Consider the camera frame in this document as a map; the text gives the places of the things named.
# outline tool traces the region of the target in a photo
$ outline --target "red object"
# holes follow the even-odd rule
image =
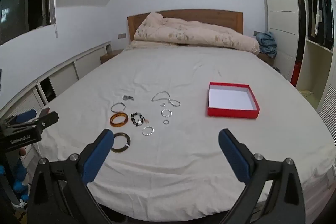
[[[296,61],[295,66],[294,66],[292,79],[291,79],[291,84],[293,86],[296,86],[296,84],[297,84],[297,81],[298,81],[299,75],[300,75],[300,70],[301,70],[301,61]]]
[[[210,82],[209,116],[256,119],[259,111],[258,102],[249,85]]]

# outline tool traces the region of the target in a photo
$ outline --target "black beaded bracelet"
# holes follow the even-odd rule
[[[139,116],[141,120],[138,120],[136,121],[134,119],[134,116]],[[144,122],[146,122],[147,120],[141,115],[141,113],[139,112],[135,112],[135,113],[132,113],[131,114],[131,121],[133,122],[133,124],[136,126],[136,127],[139,127],[140,125],[142,125]]]

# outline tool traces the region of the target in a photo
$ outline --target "amber bangle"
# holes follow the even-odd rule
[[[120,117],[120,116],[123,116],[125,117],[125,120],[123,122],[120,122],[120,123],[113,123],[113,120],[116,118],[116,117]],[[111,119],[110,119],[110,124],[112,127],[122,127],[124,126],[126,123],[128,122],[128,116],[126,113],[123,113],[123,112],[118,112],[116,114],[114,114]]]

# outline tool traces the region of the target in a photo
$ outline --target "white bed sheet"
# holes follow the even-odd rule
[[[250,85],[260,106],[258,118],[208,117],[211,81]],[[180,107],[169,107],[169,125],[163,124],[162,102],[151,102],[163,90],[181,102]],[[125,112],[141,112],[154,127],[153,135],[143,136],[131,121],[121,128],[110,126],[110,107],[125,94],[134,97],[126,102]],[[130,148],[110,152],[88,187],[99,203],[141,220],[190,220],[232,207],[244,184],[219,148],[223,128],[252,153],[278,161],[293,158],[303,189],[335,161],[333,139],[315,110],[285,78],[249,52],[204,47],[125,51],[48,106],[58,112],[59,122],[45,130],[38,150],[50,161],[80,153],[105,128],[131,137]]]

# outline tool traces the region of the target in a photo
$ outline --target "metal screw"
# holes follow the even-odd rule
[[[42,158],[42,159],[40,159],[40,161],[39,161],[39,164],[45,164],[47,162],[47,159],[46,158]]]
[[[262,156],[262,154],[259,154],[259,153],[254,154],[254,158],[255,158],[256,160],[263,160],[263,159],[264,159],[264,157]]]
[[[293,164],[294,164],[294,161],[293,161],[291,158],[286,158],[286,162],[287,162],[289,165],[293,165]]]
[[[78,160],[79,155],[78,154],[72,154],[69,158],[70,158],[71,161],[76,161],[76,160]]]

